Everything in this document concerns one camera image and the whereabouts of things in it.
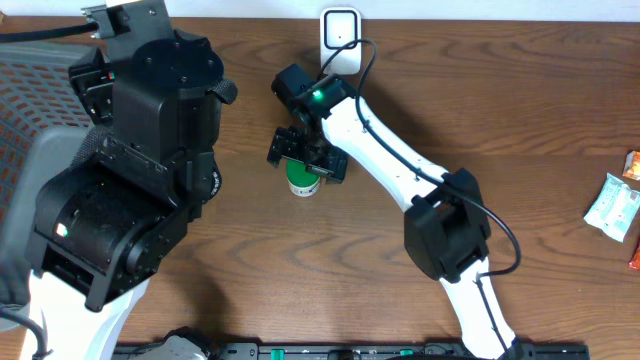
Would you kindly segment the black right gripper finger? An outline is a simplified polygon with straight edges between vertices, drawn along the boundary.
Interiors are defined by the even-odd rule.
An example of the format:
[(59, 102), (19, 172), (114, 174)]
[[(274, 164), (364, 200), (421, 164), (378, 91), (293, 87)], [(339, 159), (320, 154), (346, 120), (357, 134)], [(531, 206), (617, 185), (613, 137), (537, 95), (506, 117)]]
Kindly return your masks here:
[(306, 169), (328, 184), (341, 184), (346, 176), (348, 154), (337, 147), (311, 148), (307, 151)]
[(279, 166), (282, 159), (306, 163), (306, 138), (302, 129), (290, 126), (278, 127), (275, 130), (267, 154), (267, 162), (274, 168)]

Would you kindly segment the green lid jar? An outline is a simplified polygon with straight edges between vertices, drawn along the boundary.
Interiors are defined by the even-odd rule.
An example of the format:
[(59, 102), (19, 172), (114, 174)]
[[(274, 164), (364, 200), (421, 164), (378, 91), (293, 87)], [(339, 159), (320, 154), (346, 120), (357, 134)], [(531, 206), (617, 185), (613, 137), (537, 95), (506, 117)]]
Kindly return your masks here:
[(320, 176), (309, 172), (303, 163), (288, 160), (286, 176), (291, 192), (299, 197), (314, 195), (320, 187)]

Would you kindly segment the teal snack packet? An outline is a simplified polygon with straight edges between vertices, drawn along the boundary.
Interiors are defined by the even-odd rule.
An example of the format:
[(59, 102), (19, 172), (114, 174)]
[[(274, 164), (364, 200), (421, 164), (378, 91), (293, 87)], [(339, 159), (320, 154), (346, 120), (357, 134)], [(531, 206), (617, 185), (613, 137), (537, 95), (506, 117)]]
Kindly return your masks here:
[(639, 192), (607, 174), (601, 192), (584, 216), (584, 221), (623, 243), (638, 209)]

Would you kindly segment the red TOP chocolate bar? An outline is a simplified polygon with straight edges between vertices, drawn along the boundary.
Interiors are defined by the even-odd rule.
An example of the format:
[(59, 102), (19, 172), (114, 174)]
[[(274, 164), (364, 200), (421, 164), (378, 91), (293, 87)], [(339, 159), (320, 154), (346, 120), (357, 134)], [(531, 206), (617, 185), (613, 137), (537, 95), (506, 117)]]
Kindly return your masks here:
[(635, 252), (628, 263), (628, 268), (632, 270), (640, 270), (640, 242), (637, 244)]

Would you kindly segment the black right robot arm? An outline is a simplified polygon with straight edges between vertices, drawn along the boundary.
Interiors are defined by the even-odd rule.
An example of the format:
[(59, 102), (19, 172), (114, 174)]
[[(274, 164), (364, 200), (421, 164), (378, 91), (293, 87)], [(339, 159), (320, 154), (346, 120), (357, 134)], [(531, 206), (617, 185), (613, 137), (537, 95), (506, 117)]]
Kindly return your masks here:
[(458, 318), (464, 347), (482, 359), (515, 359), (520, 343), (491, 284), (489, 223), (479, 183), (467, 170), (449, 172), (414, 151), (386, 127), (341, 77), (314, 80), (292, 64), (272, 92), (301, 121), (276, 130), (267, 160), (287, 160), (303, 174), (341, 183), (349, 160), (360, 164), (403, 213), (404, 248), (439, 282)]

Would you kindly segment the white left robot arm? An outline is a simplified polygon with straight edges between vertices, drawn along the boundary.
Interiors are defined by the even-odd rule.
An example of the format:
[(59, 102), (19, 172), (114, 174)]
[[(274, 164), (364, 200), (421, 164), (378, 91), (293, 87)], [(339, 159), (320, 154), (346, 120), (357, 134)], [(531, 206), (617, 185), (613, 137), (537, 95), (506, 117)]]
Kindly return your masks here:
[(85, 9), (106, 43), (69, 71), (93, 121), (36, 198), (23, 345), (30, 359), (108, 359), (163, 258), (218, 192), (213, 147), (236, 85), (208, 39), (161, 1)]

